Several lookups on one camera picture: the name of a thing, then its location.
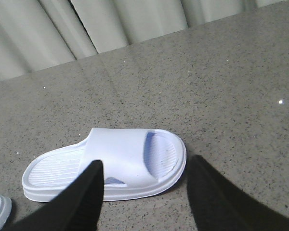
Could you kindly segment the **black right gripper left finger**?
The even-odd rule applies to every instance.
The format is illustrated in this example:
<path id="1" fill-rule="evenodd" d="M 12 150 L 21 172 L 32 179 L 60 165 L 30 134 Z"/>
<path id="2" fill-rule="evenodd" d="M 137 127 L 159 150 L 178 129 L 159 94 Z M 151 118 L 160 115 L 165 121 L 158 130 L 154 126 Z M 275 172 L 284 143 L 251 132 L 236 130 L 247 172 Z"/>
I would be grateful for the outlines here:
<path id="1" fill-rule="evenodd" d="M 3 230 L 96 231 L 103 196 L 103 163 L 95 160 L 57 197 Z"/>

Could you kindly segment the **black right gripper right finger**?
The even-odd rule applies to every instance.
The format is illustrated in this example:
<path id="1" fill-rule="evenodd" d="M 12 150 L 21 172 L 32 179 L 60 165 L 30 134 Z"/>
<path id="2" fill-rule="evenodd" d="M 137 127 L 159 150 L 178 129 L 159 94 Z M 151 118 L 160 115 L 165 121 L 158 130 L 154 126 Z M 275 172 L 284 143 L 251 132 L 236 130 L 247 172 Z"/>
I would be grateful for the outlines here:
<path id="1" fill-rule="evenodd" d="M 289 231 L 289 218 L 225 178 L 202 156 L 191 157 L 187 194 L 199 231 Z"/>

